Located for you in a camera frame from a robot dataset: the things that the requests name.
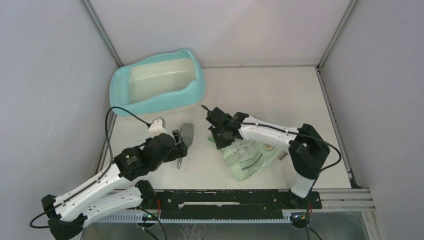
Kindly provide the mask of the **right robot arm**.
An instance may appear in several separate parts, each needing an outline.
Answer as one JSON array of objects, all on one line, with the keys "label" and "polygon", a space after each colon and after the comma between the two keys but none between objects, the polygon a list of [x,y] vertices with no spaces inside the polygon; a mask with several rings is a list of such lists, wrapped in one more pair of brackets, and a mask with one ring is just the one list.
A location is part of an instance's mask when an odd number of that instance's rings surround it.
[{"label": "right robot arm", "polygon": [[313,126],[306,123],[298,128],[280,126],[247,113],[230,115],[218,107],[207,110],[206,120],[210,123],[209,130],[219,150],[237,140],[250,140],[287,152],[295,170],[289,203],[295,208],[302,208],[308,203],[309,193],[330,154],[329,143],[321,138]]}]

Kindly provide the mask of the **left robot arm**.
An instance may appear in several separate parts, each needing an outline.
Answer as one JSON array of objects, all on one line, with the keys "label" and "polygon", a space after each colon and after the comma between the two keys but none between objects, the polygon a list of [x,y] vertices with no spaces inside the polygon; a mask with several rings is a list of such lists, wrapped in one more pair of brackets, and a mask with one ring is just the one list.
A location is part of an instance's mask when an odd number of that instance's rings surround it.
[{"label": "left robot arm", "polygon": [[178,130],[161,133],[145,143],[125,148],[108,170],[100,172],[74,190],[60,196],[46,195],[41,204],[48,228],[56,240],[69,240],[91,223],[128,208],[153,207],[157,194],[148,180],[113,195],[109,193],[139,177],[156,171],[163,163],[186,157],[188,147]]}]

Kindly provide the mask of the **green cat litter bag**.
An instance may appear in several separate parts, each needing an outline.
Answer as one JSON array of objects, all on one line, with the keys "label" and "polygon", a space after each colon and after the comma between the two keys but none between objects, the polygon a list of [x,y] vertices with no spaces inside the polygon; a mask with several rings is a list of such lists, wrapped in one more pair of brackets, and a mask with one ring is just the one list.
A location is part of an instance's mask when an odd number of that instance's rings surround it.
[{"label": "green cat litter bag", "polygon": [[285,150],[259,141],[236,140],[219,151],[235,179],[242,182],[264,169],[272,161],[279,160],[279,154]]}]

